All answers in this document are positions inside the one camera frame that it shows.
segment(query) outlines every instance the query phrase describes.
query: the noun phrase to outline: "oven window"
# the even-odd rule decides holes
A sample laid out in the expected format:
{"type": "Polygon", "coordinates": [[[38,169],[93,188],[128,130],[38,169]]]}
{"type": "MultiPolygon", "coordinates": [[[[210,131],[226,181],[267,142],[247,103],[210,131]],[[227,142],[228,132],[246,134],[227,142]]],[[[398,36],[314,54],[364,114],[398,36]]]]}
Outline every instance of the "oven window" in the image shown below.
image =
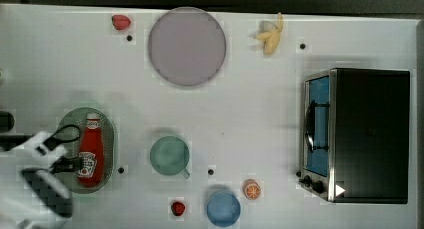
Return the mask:
{"type": "Polygon", "coordinates": [[[313,147],[307,148],[306,169],[327,177],[328,173],[328,114],[330,103],[329,77],[309,81],[309,105],[314,107],[313,147]]]}

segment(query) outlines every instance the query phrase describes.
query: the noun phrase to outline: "purple plate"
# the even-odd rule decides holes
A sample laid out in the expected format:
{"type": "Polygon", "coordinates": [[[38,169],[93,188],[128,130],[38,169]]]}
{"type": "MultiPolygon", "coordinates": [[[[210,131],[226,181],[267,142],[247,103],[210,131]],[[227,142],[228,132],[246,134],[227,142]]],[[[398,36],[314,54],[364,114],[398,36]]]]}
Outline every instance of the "purple plate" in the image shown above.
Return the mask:
{"type": "Polygon", "coordinates": [[[179,7],[163,15],[149,37],[149,56],[156,71],[180,86],[211,80],[226,54],[224,31],[207,12],[179,7]]]}

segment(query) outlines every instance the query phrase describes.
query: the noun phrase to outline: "toaster oven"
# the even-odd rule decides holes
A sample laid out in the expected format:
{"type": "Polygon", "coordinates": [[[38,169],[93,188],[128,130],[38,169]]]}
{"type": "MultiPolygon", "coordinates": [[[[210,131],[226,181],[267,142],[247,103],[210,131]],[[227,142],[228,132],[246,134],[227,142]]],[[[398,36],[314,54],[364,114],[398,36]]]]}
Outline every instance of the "toaster oven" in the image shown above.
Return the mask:
{"type": "Polygon", "coordinates": [[[301,186],[336,203],[406,204],[408,71],[335,68],[303,87],[301,186]]]}

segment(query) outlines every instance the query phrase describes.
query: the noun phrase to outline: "round plate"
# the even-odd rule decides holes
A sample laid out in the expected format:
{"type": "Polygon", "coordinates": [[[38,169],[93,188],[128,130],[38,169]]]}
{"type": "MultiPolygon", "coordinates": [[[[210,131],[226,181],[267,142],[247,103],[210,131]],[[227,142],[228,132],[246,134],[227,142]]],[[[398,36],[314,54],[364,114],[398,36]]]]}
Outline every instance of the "round plate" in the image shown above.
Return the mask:
{"type": "Polygon", "coordinates": [[[222,66],[226,53],[224,31],[207,12],[180,7],[153,26],[149,56],[156,71],[180,86],[209,81],[222,66]]]}
{"type": "Polygon", "coordinates": [[[210,197],[206,212],[214,225],[227,227],[238,220],[241,214],[241,206],[234,194],[220,191],[210,197]]]}
{"type": "MultiPolygon", "coordinates": [[[[69,189],[75,193],[79,194],[88,194],[95,192],[102,188],[108,181],[113,172],[113,145],[114,145],[114,130],[111,121],[107,118],[105,114],[101,111],[96,110],[94,108],[89,107],[81,107],[70,111],[66,114],[61,122],[59,123],[59,127],[68,124],[74,124],[79,126],[82,133],[85,131],[85,126],[87,123],[87,113],[95,112],[100,115],[100,127],[102,129],[102,140],[103,140],[103,153],[105,158],[104,163],[104,172],[102,181],[94,187],[84,187],[78,183],[78,177],[75,172],[62,172],[58,173],[57,177],[61,179],[69,189]]],[[[65,155],[66,157],[77,157],[79,154],[79,148],[81,145],[83,135],[80,140],[70,143],[63,144],[65,148],[68,150],[68,153],[65,155]]]]}

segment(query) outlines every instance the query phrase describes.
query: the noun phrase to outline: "orange fruit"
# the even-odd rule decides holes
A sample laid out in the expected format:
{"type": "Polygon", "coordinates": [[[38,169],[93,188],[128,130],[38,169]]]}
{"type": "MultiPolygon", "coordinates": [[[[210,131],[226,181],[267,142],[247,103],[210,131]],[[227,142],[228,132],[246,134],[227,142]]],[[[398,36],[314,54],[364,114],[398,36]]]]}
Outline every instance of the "orange fruit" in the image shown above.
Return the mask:
{"type": "Polygon", "coordinates": [[[261,195],[261,188],[255,180],[247,180],[244,185],[244,194],[247,199],[255,200],[261,195]]]}

